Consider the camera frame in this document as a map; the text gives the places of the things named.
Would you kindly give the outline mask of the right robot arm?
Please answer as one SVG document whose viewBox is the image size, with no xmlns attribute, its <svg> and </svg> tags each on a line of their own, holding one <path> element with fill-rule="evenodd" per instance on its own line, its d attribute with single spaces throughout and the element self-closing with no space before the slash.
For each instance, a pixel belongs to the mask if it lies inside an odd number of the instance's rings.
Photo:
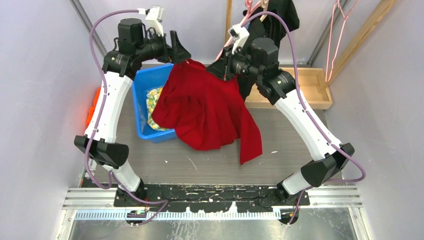
<svg viewBox="0 0 424 240">
<path fill-rule="evenodd" d="M 304 141 L 312 160 L 276 185 L 275 194 L 283 205 L 291 205 L 297 194 L 319 187 L 347 165 L 355 152 L 350 143 L 343 144 L 320 121 L 297 89 L 296 79 L 279 68 L 279 49 L 267 37 L 256 38 L 245 51 L 232 44 L 222 50 L 219 59 L 206 67 L 220 80 L 246 77 L 254 80 L 259 93 L 268 99 L 292 124 Z"/>
</svg>

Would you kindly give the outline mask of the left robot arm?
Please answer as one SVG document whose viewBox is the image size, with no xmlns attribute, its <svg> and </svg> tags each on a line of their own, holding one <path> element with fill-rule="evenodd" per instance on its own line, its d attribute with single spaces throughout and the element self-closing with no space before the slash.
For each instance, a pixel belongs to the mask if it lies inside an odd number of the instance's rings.
<svg viewBox="0 0 424 240">
<path fill-rule="evenodd" d="M 141 19 L 124 18 L 117 25 L 118 36 L 114 48 L 103 58 L 100 67 L 102 83 L 91 121 L 83 135 L 77 135 L 74 144 L 84 154 L 84 166 L 90 178 L 89 160 L 108 171 L 115 178 L 126 200 L 133 206 L 141 206 L 146 200 L 143 180 L 136 175 L 129 161 L 129 147 L 116 142 L 117 126 L 122 107 L 137 71 L 143 62 L 157 60 L 161 63 L 181 63 L 191 54 L 181 45 L 176 31 L 170 32 L 171 44 L 160 20 L 147 19 L 153 30 Z"/>
</svg>

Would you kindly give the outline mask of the pink wire hanger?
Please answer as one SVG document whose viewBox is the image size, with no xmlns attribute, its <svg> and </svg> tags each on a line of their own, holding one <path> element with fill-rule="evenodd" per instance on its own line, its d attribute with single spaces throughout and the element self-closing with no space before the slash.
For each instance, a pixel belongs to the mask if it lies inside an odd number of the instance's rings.
<svg viewBox="0 0 424 240">
<path fill-rule="evenodd" d="M 329 27 L 329 36 L 328 36 L 328 45 L 327 45 L 327 54 L 326 54 L 326 65 L 325 65 L 325 83 L 329 84 L 333 76 L 333 71 L 335 69 L 335 61 L 339 52 L 340 44 L 344 34 L 344 29 L 346 22 L 350 17 L 353 9 L 356 7 L 358 0 L 354 0 L 351 7 L 347 9 L 342 6 L 341 0 L 335 0 L 332 8 L 331 18 L 330 18 L 330 27 Z M 340 30 L 336 30 L 336 14 L 339 14 L 342 23 Z"/>
</svg>

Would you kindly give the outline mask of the lemon print skirt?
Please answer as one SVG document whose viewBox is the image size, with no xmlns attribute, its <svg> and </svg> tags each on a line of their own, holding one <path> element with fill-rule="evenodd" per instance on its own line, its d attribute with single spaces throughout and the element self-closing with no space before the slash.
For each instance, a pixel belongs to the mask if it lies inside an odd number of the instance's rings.
<svg viewBox="0 0 424 240">
<path fill-rule="evenodd" d="M 153 112 L 159 101 L 163 86 L 152 88 L 146 92 L 147 124 L 155 131 L 168 131 L 169 128 L 161 127 L 153 119 Z"/>
</svg>

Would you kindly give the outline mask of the red pleated skirt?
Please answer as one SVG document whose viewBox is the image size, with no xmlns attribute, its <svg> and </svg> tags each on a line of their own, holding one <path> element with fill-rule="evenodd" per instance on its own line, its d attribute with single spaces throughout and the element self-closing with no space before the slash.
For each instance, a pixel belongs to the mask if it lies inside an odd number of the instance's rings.
<svg viewBox="0 0 424 240">
<path fill-rule="evenodd" d="M 152 117 L 196 151 L 219 150 L 239 140 L 241 165 L 263 154 L 260 129 L 237 79 L 220 80 L 198 61 L 173 65 Z"/>
</svg>

